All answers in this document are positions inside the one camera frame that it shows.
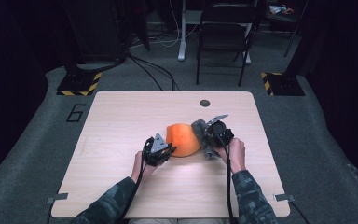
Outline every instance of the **gray carpet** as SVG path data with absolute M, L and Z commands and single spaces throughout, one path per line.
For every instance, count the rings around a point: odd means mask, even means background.
M 306 96 L 268 96 L 260 73 L 283 72 L 299 38 L 287 58 L 285 35 L 260 33 L 251 50 L 252 64 L 246 66 L 242 87 L 237 87 L 237 68 L 201 67 L 195 85 L 196 46 L 187 41 L 186 60 L 177 61 L 179 43 L 164 47 L 151 44 L 131 49 L 131 54 L 170 71 L 181 91 L 249 91 L 263 121 L 272 154 L 287 194 L 310 223 L 358 223 L 358 178 L 337 142 L 326 130 L 324 115 L 306 79 L 298 76 Z M 165 91 L 172 83 L 146 67 Z M 58 96 L 56 89 L 65 75 L 63 68 L 47 73 L 49 90 L 33 120 L 0 166 L 0 223 L 46 223 L 46 198 L 56 193 L 72 157 L 78 136 L 90 110 L 91 96 Z M 130 59 L 103 72 L 96 91 L 159 91 L 148 74 Z M 75 104 L 84 104 L 79 122 L 65 122 Z M 305 223 L 292 207 L 281 223 Z M 49 223 L 68 223 L 51 218 Z

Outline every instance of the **tabletop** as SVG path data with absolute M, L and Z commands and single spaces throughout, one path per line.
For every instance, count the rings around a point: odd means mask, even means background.
M 202 106 L 207 100 L 210 105 Z M 131 175 L 134 155 L 146 139 L 167 126 L 191 124 L 198 119 L 222 119 L 246 145 L 246 168 L 260 185 L 278 217 L 288 216 L 275 161 L 255 99 L 246 91 L 99 91 L 89 111 L 56 201 L 54 217 L 75 217 L 109 188 Z M 142 181 L 126 218 L 228 217 L 226 166 L 219 158 L 207 160 L 203 151 L 170 157 L 152 176 Z M 231 184 L 234 216 L 238 205 Z

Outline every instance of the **cable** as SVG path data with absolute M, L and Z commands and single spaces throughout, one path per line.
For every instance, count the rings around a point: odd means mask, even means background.
M 50 208 L 49 208 L 49 210 L 48 210 L 48 220 L 46 221 L 47 224 L 50 223 L 51 210 L 53 209 L 53 204 L 54 204 L 54 203 L 51 204 L 51 206 L 50 206 Z
M 234 217 L 234 215 L 232 214 L 232 207 L 231 207 L 231 160 L 229 158 L 229 146 L 228 146 L 228 150 L 225 146 L 225 143 L 223 142 L 222 138 L 219 136 L 219 134 L 217 134 L 216 132 L 213 132 L 213 135 L 217 136 L 217 138 L 219 139 L 220 143 L 223 146 L 223 149 L 226 152 L 226 157 L 227 157 L 227 189 L 226 189 L 226 196 L 227 196 L 227 208 L 228 208 L 228 214 L 229 214 L 229 222 L 231 224 L 238 224 L 238 220 Z
M 139 61 L 140 63 L 144 63 L 154 69 L 156 69 L 157 71 L 159 71 L 162 75 L 164 75 L 165 77 L 169 78 L 171 81 L 172 81 L 172 91 L 175 91 L 175 87 L 177 88 L 177 90 L 179 90 L 179 86 L 177 85 L 173 75 L 165 68 L 157 65 L 157 64 L 154 64 L 154 63 L 150 63 L 148 61 L 145 61 L 143 59 L 140 59 L 138 57 L 135 57 L 135 56 L 132 56 L 132 55 L 129 55 L 129 58 L 132 59 L 135 63 L 137 63 L 141 68 L 143 68 L 146 73 L 151 76 L 153 78 L 153 80 L 156 82 L 156 84 L 159 86 L 159 89 L 161 91 L 163 91 L 163 89 L 160 87 L 160 85 L 158 84 L 158 82 L 156 81 L 156 79 L 149 73 L 149 71 L 147 71 L 143 66 L 141 66 L 137 61 Z
M 149 44 L 161 44 L 161 43 L 170 43 L 170 42 L 175 42 L 176 40 L 160 40 L 158 42 L 149 42 Z M 138 47 L 141 47 L 143 44 L 136 44 L 134 46 L 129 47 L 129 49 L 135 49 Z
M 136 64 L 138 64 L 142 69 L 144 69 L 146 71 L 146 73 L 155 81 L 155 83 L 158 85 L 159 89 L 161 91 L 163 91 L 163 89 L 161 88 L 161 86 L 158 84 L 158 82 L 156 81 L 156 79 L 149 73 L 149 71 L 147 71 L 147 69 L 145 69 L 143 66 L 141 66 L 138 62 L 136 62 L 136 60 L 132 57 L 132 56 L 129 56 L 129 58 L 131 60 L 133 60 Z
M 175 14 L 174 14 L 174 12 L 173 12 L 172 0 L 170 0 L 170 7 L 171 7 L 172 16 L 173 16 L 173 19 L 174 19 L 174 21 L 175 21 L 176 30 L 177 30 L 176 40 L 175 40 L 175 41 L 173 42 L 173 44 L 171 44 L 171 45 L 165 45 L 165 44 L 163 44 L 163 43 L 157 38 L 157 40 L 160 41 L 160 44 L 161 44 L 162 46 L 164 46 L 164 47 L 167 47 L 167 48 L 172 47 L 173 45 L 175 45 L 175 44 L 179 41 L 179 36 L 180 36 L 180 34 L 179 34 L 178 21 L 176 20 Z
M 163 68 L 163 67 L 161 67 L 161 66 L 159 66 L 159 65 L 157 65 L 157 64 L 150 63 L 150 62 L 148 62 L 148 61 L 145 61 L 145 60 L 143 60 L 143 59 L 140 59 L 140 58 L 138 58 L 138 57 L 135 57 L 135 56 L 132 56 L 132 55 L 131 55 L 131 57 L 132 57 L 133 59 L 135 59 L 135 60 L 140 61 L 141 63 L 145 63 L 145 64 L 147 64 L 148 66 L 150 66 L 150 67 L 152 67 L 152 68 L 158 70 L 162 75 L 164 75 L 165 77 L 169 78 L 169 79 L 172 81 L 172 91 L 175 91 L 175 87 L 176 87 L 178 90 L 180 90 L 180 89 L 179 89 L 179 86 L 177 85 L 177 83 L 176 83 L 176 81 L 175 81 L 175 79 L 174 79 L 174 77 L 173 77 L 173 75 L 172 75 L 167 69 L 165 69 L 165 68 Z
M 307 218 L 304 216 L 304 214 L 300 211 L 300 209 L 293 203 L 289 202 L 296 210 L 297 212 L 304 218 L 305 223 L 310 224 L 307 220 Z
M 117 224 L 121 224 L 124 216 L 126 216 L 127 212 L 129 211 L 129 209 L 131 207 L 131 204 L 132 204 L 133 198 L 135 197 L 136 191 L 138 191 L 139 185 L 141 184 L 142 177 L 144 175 L 144 170 L 145 170 L 147 164 L 145 165 L 144 168 L 142 168 L 143 166 L 144 166 L 144 153 L 142 153 L 141 169 L 139 171 L 138 179 L 136 180 L 136 183 L 135 183 L 135 188 L 132 191 L 132 194 L 128 200 L 128 203 L 127 203 L 126 208 L 124 209 L 124 212 L 121 214 L 121 217 L 117 220 L 117 222 L 116 222 Z
M 198 26 L 198 25 L 195 25 L 195 26 L 194 26 L 194 28 L 190 31 L 190 33 L 188 33 L 188 34 L 186 35 L 186 37 L 190 36 L 190 35 L 191 35 L 191 33 L 193 33 L 193 32 L 194 32 L 194 30 L 196 30 L 197 26 Z

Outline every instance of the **table leg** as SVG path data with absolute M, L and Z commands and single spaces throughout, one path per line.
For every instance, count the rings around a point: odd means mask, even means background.
M 185 60 L 186 53 L 186 0 L 182 1 L 182 38 L 180 41 L 178 60 Z

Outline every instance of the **sleeve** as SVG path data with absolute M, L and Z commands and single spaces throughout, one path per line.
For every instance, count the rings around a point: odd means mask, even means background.
M 124 212 L 134 188 L 133 180 L 129 177 L 124 178 L 92 203 L 89 208 L 73 218 L 71 224 L 115 223 Z
M 232 181 L 237 194 L 240 224 L 278 223 L 271 205 L 249 171 L 243 170 L 235 173 Z

